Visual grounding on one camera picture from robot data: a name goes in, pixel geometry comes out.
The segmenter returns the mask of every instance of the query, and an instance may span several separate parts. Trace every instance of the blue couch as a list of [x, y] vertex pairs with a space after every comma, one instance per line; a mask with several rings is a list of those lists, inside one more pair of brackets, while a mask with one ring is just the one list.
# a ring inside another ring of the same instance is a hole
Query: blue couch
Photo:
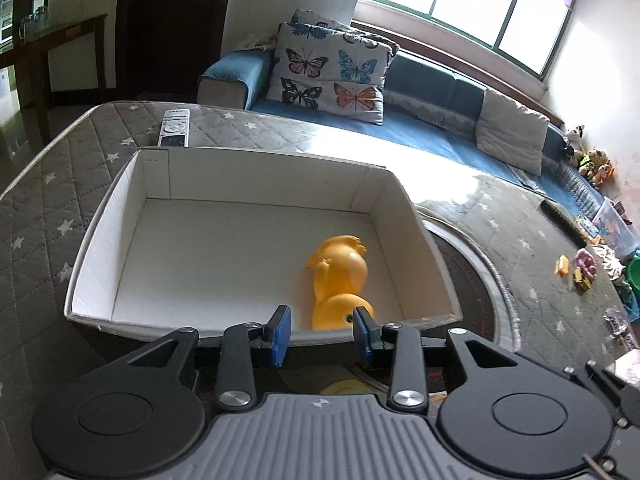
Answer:
[[540, 176], [525, 174], [478, 150], [475, 127], [485, 86], [445, 66], [399, 52], [386, 74], [384, 123], [376, 126], [265, 99], [271, 62], [271, 52], [231, 52], [200, 77], [198, 104], [325, 124], [425, 150], [529, 187], [561, 203], [574, 216], [593, 218], [603, 202], [566, 160], [561, 131], [552, 125], [546, 134]]

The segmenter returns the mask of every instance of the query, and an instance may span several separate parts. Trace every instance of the window sill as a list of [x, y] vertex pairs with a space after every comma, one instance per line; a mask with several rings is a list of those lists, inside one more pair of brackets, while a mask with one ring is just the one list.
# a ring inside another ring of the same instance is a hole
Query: window sill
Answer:
[[547, 90], [544, 82], [487, 47], [405, 10], [373, 0], [358, 0], [353, 19], [392, 30], [460, 58], [513, 86], [536, 102], [540, 101]]

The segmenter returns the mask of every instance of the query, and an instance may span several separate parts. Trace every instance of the black circular cover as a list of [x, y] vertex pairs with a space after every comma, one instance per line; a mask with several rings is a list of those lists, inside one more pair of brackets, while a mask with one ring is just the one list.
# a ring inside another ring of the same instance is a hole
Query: black circular cover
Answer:
[[33, 438], [49, 465], [80, 478], [126, 478], [159, 470], [196, 443], [202, 403], [175, 382], [71, 383], [33, 417]]
[[510, 383], [500, 368], [482, 370], [481, 379], [442, 403], [440, 432], [464, 458], [504, 476], [554, 478], [583, 469], [583, 454], [597, 457], [609, 441], [608, 411], [576, 384], [546, 370], [534, 375]]

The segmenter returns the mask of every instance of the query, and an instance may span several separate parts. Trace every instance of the door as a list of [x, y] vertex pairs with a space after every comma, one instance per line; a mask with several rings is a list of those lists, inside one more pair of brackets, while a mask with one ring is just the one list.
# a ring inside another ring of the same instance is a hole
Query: door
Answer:
[[198, 77], [220, 58], [227, 2], [128, 0], [128, 97], [194, 100]]

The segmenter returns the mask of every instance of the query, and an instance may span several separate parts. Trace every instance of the orange butterfly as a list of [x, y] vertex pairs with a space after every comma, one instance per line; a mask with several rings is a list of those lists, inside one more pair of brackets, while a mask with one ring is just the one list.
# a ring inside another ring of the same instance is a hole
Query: orange butterfly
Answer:
[[337, 96], [335, 103], [340, 108], [349, 108], [353, 105], [355, 110], [358, 109], [358, 105], [366, 111], [371, 111], [376, 106], [376, 89], [373, 86], [366, 87], [359, 94], [354, 94], [350, 90], [347, 90], [344, 86], [334, 83], [334, 92]]

